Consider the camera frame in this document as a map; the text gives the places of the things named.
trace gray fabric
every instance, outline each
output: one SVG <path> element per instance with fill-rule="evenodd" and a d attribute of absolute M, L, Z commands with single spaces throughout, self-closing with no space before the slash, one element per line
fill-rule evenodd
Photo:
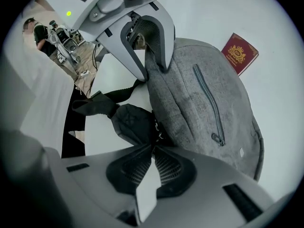
<path fill-rule="evenodd" d="M 222 147 L 211 138 L 217 133 L 215 116 L 195 77 L 194 64 L 199 66 L 218 105 L 226 141 Z M 167 73 L 159 69 L 149 50 L 145 67 L 155 116 L 176 146 L 221 159 L 259 179 L 263 138 L 245 87 L 219 50 L 201 41 L 176 38 Z"/>

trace backpack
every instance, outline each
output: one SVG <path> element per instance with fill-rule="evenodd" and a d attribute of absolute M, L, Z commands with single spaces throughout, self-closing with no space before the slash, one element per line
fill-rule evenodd
<path fill-rule="evenodd" d="M 129 89 L 76 101 L 73 109 L 84 115 L 106 114 L 116 133 L 132 144 L 172 144 L 259 179 L 264 158 L 261 131 L 244 85 L 218 49 L 176 38 L 167 72 L 161 71 L 149 48 L 145 68 L 153 113 L 117 104 L 130 97 L 139 81 Z"/>

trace gold crest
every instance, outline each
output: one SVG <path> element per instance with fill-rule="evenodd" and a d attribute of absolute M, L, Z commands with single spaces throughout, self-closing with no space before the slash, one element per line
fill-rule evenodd
<path fill-rule="evenodd" d="M 229 54 L 233 56 L 239 63 L 242 63 L 245 61 L 246 54 L 243 54 L 244 50 L 242 47 L 236 47 L 234 45 L 233 47 L 230 47 L 228 50 Z"/>

